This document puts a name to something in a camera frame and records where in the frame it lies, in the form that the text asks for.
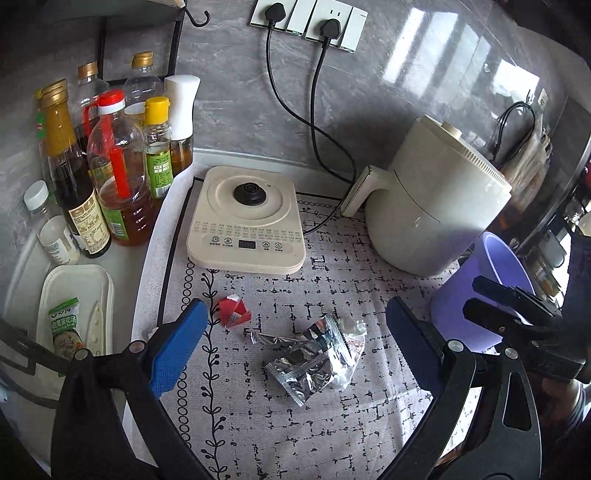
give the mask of plastic bottle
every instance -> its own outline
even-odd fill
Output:
[[[139,245],[150,239],[156,219],[142,132],[124,114],[123,91],[109,90],[96,103],[99,121],[88,140],[92,179],[115,241]]]
[[[164,79],[164,96],[170,100],[168,123],[172,130],[170,160],[173,177],[193,163],[193,103],[201,79],[172,75]]]
[[[72,124],[78,145],[82,153],[86,155],[88,137],[92,129],[99,121],[96,107],[88,110],[90,129],[84,123],[84,108],[91,103],[96,102],[99,95],[109,90],[109,84],[98,78],[99,69],[95,61],[78,67],[78,88],[76,94],[71,98],[70,113],[72,115]]]
[[[144,140],[146,166],[150,177],[152,197],[161,200],[173,184],[173,167],[170,160],[171,128],[168,124],[166,97],[153,97],[146,101]]]
[[[153,52],[136,53],[131,61],[132,74],[123,85],[125,113],[133,117],[140,128],[144,126],[145,101],[162,95],[164,91],[162,80],[152,72],[153,63]]]
[[[31,213],[33,230],[47,255],[58,265],[77,264],[80,249],[60,209],[51,201],[45,182],[39,180],[31,185],[24,201]]]
[[[41,173],[43,174],[43,180],[49,190],[49,199],[56,203],[56,187],[53,184],[51,178],[51,172],[49,169],[49,161],[47,160],[47,149],[45,145],[45,114],[41,110],[41,94],[43,90],[37,89],[35,98],[37,99],[37,114],[35,120],[37,121],[37,141],[39,143],[39,161],[41,162]]]
[[[97,258],[109,249],[111,234],[100,211],[86,156],[76,141],[67,100],[65,79],[43,89],[47,158],[57,204],[66,213],[66,222],[82,253]]]

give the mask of white bottle cap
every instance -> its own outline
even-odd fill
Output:
[[[200,83],[201,79],[194,75],[171,75],[164,79],[164,96],[170,100],[171,140],[184,140],[193,135],[193,102]]]
[[[49,190],[43,180],[36,181],[25,192],[25,205],[32,212],[45,203],[49,197]]]

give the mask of green food packet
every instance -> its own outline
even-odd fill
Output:
[[[76,331],[79,310],[80,302],[73,298],[49,311],[54,352],[68,360],[72,360],[74,354],[85,347]]]

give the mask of beige air fryer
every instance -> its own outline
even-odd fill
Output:
[[[343,202],[352,216],[367,199],[372,244],[391,265],[421,277],[445,270],[511,198],[511,185],[455,127],[415,121],[388,171],[366,167]]]

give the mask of metal screw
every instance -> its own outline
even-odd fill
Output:
[[[141,340],[136,340],[129,346],[129,351],[131,353],[140,353],[144,350],[146,344]]]
[[[450,340],[447,343],[447,346],[452,352],[461,352],[462,350],[464,350],[464,346],[459,340]]]
[[[514,348],[507,348],[505,350],[505,355],[511,358],[511,360],[517,360],[517,357],[519,356]]]
[[[74,354],[74,358],[76,360],[84,360],[87,356],[88,356],[88,350],[86,348],[82,348]]]

